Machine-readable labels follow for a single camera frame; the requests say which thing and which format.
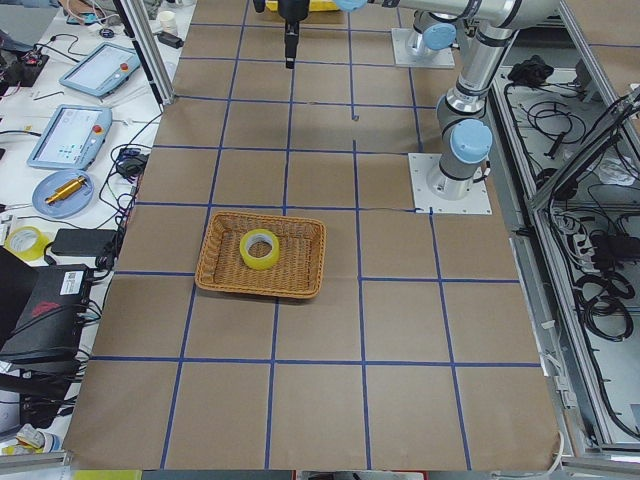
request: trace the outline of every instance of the brown woven tray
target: brown woven tray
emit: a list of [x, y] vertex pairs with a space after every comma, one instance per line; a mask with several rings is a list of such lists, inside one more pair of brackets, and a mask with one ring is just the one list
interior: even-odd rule
[[[280, 242], [280, 260], [269, 270], [252, 270], [240, 256], [240, 239], [256, 228], [272, 231]], [[217, 212], [202, 244], [196, 285], [221, 292], [313, 298], [322, 283], [325, 244], [326, 228], [318, 220]], [[268, 248], [257, 244], [250, 253], [260, 257]]]

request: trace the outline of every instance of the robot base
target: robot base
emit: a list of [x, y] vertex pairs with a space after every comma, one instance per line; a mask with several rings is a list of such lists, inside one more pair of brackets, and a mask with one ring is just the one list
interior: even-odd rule
[[424, 57], [415, 57], [407, 51], [407, 40], [413, 32], [410, 28], [392, 28], [393, 53], [399, 67], [452, 69], [456, 66], [450, 48]]
[[474, 183], [469, 194], [456, 201], [446, 200], [431, 191], [427, 185], [427, 174], [440, 161], [440, 157], [440, 154], [409, 154], [413, 204], [416, 210], [419, 213], [433, 211], [460, 215], [491, 215], [491, 204], [484, 182]]

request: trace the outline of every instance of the barcode sticker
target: barcode sticker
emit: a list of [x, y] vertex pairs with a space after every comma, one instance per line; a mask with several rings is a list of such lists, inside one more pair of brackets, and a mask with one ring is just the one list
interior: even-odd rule
[[60, 288], [60, 295], [76, 295], [80, 293], [83, 276], [82, 271], [65, 273], [62, 288]]

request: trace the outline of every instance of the yellow tape roll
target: yellow tape roll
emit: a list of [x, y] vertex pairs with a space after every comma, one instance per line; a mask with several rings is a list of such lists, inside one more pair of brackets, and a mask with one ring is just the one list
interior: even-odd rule
[[[249, 249], [256, 243], [264, 242], [271, 246], [271, 251], [264, 257], [254, 257], [249, 253]], [[280, 259], [280, 242], [269, 230], [259, 228], [247, 232], [240, 240], [240, 255], [244, 264], [253, 270], [268, 270]]]
[[49, 239], [34, 227], [21, 227], [11, 232], [4, 247], [20, 260], [31, 262], [44, 256]]

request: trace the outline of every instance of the blue round lid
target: blue round lid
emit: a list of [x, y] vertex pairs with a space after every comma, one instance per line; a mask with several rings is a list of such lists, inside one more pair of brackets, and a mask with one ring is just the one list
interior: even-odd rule
[[456, 41], [456, 27], [451, 23], [433, 25], [422, 34], [422, 39], [431, 50], [442, 50]]
[[461, 162], [480, 163], [489, 155], [493, 134], [480, 120], [467, 119], [454, 127], [450, 144], [451, 150]]
[[[51, 205], [47, 204], [47, 198], [53, 195], [56, 189], [78, 177], [85, 178], [85, 183], [80, 190], [72, 193], [64, 200], [59, 200]], [[91, 197], [93, 197], [93, 182], [87, 172], [82, 170], [60, 170], [53, 175], [49, 175], [38, 184], [33, 191], [31, 201], [33, 202], [33, 208], [42, 215], [51, 218], [66, 218], [86, 207], [91, 201]]]
[[333, 0], [340, 10], [353, 12], [367, 4], [367, 0]]

